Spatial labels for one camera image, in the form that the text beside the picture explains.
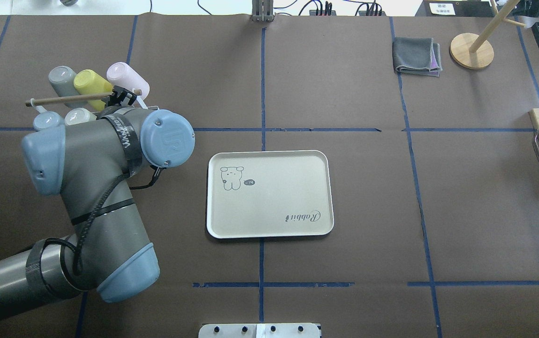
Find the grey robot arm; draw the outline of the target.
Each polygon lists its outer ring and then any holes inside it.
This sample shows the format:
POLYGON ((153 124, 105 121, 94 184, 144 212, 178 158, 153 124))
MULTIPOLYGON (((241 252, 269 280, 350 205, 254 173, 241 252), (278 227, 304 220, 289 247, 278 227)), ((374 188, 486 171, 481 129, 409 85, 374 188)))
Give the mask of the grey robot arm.
POLYGON ((182 115, 134 107, 136 99, 115 87, 95 120, 23 137, 36 190, 61 196, 75 232, 0 261, 0 321, 92 289, 120 302, 158 280, 155 248, 127 181, 150 166, 155 184, 164 169, 190 158, 196 134, 182 115))

